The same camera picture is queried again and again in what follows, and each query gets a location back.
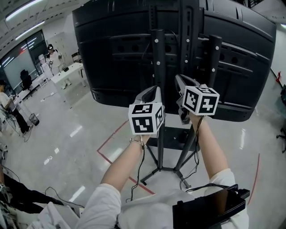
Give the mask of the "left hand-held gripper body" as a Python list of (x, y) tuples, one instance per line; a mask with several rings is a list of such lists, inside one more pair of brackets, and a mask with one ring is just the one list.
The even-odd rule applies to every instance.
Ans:
[(157, 134), (164, 123), (164, 105), (158, 86), (145, 89), (129, 105), (128, 117), (134, 135)]

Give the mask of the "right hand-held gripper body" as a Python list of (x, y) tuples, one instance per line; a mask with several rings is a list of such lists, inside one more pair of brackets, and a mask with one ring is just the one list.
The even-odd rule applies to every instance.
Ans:
[(219, 102), (219, 94), (185, 75), (175, 76), (176, 89), (180, 95), (176, 101), (183, 125), (189, 124), (189, 113), (197, 116), (213, 116)]

